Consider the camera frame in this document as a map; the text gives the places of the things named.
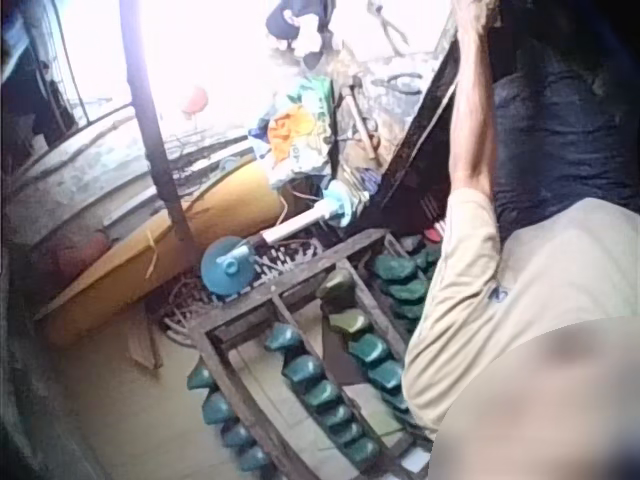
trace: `plastic bag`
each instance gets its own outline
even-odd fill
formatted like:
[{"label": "plastic bag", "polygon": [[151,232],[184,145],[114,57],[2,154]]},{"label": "plastic bag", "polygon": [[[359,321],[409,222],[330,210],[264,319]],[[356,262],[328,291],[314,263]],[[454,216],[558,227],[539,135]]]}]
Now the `plastic bag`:
[{"label": "plastic bag", "polygon": [[279,92],[269,110],[249,130],[249,140],[269,184],[279,188],[293,178],[329,175],[333,144],[331,79],[307,76]]}]

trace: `red object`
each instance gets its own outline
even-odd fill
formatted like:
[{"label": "red object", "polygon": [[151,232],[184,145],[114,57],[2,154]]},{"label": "red object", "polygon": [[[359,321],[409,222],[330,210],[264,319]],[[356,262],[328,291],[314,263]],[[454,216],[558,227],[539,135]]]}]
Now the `red object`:
[{"label": "red object", "polygon": [[187,115],[195,115],[202,112],[209,104],[209,96],[207,91],[199,86],[193,87],[191,95],[182,106],[182,112]]},{"label": "red object", "polygon": [[442,235],[433,227],[425,229],[423,235],[431,243],[440,243],[442,241]]},{"label": "red object", "polygon": [[54,255],[62,283],[69,284],[104,255],[109,248],[109,237],[102,231],[91,234],[82,245],[59,248]]}]

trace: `blue plastic wheel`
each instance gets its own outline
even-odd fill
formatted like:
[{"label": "blue plastic wheel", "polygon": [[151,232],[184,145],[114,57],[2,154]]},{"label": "blue plastic wheel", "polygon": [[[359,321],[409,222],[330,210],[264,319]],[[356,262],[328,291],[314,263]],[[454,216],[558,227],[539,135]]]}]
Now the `blue plastic wheel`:
[{"label": "blue plastic wheel", "polygon": [[240,243],[240,237],[223,237],[213,242],[204,252],[200,263],[202,281],[210,292],[230,296],[247,287],[255,276],[253,249],[246,256],[226,255]]}]

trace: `beige shirt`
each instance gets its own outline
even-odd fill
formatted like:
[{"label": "beige shirt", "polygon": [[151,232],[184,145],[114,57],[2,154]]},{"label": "beige shirt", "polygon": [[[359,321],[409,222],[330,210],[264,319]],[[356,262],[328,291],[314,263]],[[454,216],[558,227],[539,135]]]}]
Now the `beige shirt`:
[{"label": "beige shirt", "polygon": [[432,438],[464,387],[503,353],[579,321],[640,315],[640,216],[586,199],[515,232],[493,205],[449,198],[442,257],[406,356],[403,389]]}]

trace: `yellow boat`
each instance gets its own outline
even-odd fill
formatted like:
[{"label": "yellow boat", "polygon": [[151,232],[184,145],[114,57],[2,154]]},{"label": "yellow boat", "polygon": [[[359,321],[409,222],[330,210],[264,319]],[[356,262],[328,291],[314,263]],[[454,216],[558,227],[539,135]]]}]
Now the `yellow boat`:
[{"label": "yellow boat", "polygon": [[[257,162],[224,175],[183,206],[201,252],[223,236],[246,237],[273,225],[283,209]],[[159,212],[89,267],[37,318],[52,345],[71,345],[189,267],[167,212]]]}]

